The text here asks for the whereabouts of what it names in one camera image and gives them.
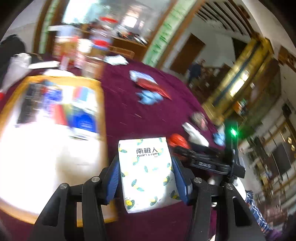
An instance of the maroon tablecloth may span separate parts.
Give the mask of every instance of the maroon tablecloth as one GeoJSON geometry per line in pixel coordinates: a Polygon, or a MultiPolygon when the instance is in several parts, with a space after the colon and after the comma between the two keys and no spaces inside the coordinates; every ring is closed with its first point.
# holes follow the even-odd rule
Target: maroon tablecloth
{"type": "MultiPolygon", "coordinates": [[[[72,68],[70,71],[80,75],[79,69],[72,68]]],[[[181,125],[191,122],[189,117],[192,113],[198,111],[204,113],[197,99],[179,79],[143,63],[129,60],[126,66],[106,64],[101,82],[104,90],[109,161],[112,161],[116,154],[118,141],[121,139],[169,137],[173,133],[178,133],[187,139],[188,135],[181,125]],[[152,106],[140,104],[139,97],[135,93],[143,89],[130,79],[130,70],[150,75],[167,91],[172,100],[165,98],[152,106]]],[[[0,102],[0,111],[19,83],[11,87],[7,96],[0,102]]],[[[209,141],[210,146],[217,147],[212,139],[212,133],[216,132],[216,129],[209,119],[208,131],[199,131],[209,141]]],[[[199,172],[199,176],[208,178],[204,171],[199,172]]],[[[184,239],[192,207],[180,202],[149,212],[127,214],[121,205],[122,202],[119,203],[119,220],[106,225],[110,240],[184,239]]],[[[215,221],[216,213],[212,212],[211,234],[215,233],[215,221]]]]}

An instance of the person in dark clothes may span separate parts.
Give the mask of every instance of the person in dark clothes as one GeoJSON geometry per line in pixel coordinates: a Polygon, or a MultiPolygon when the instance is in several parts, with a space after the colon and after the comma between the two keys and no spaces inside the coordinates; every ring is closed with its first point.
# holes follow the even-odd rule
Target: person in dark clothes
{"type": "Polygon", "coordinates": [[[198,78],[201,76],[203,64],[205,60],[202,59],[199,63],[192,64],[188,70],[190,71],[189,79],[188,79],[188,86],[191,84],[193,78],[198,78]]]}

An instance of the metal screw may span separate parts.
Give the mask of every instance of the metal screw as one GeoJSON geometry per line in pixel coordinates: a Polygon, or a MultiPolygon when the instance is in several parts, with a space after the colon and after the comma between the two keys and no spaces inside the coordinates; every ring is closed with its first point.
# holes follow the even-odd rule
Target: metal screw
{"type": "Polygon", "coordinates": [[[196,177],[193,179],[195,183],[202,183],[202,179],[200,177],[196,177]]]}
{"type": "Polygon", "coordinates": [[[229,190],[233,190],[234,186],[232,184],[230,184],[230,183],[227,183],[226,188],[229,189],[229,190]]]}
{"type": "Polygon", "coordinates": [[[93,177],[93,178],[91,179],[91,181],[92,181],[93,183],[96,183],[96,182],[98,182],[99,180],[100,180],[99,177],[93,177]]]}
{"type": "Polygon", "coordinates": [[[60,187],[60,189],[66,189],[68,187],[68,184],[62,183],[59,187],[60,187]]]}

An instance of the wooden door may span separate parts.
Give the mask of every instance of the wooden door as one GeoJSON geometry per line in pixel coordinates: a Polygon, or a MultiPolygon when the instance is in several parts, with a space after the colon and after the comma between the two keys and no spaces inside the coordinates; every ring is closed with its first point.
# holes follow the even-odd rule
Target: wooden door
{"type": "Polygon", "coordinates": [[[186,70],[192,64],[204,45],[205,44],[201,40],[191,34],[182,50],[178,53],[170,69],[176,73],[185,74],[186,70]]]}

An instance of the green led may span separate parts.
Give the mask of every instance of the green led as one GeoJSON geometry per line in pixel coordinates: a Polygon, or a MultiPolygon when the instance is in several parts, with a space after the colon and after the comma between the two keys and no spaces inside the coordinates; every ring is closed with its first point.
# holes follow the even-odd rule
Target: green led
{"type": "Polygon", "coordinates": [[[235,129],[231,129],[231,134],[234,136],[234,137],[236,137],[236,135],[237,135],[237,132],[235,131],[235,129]]]}

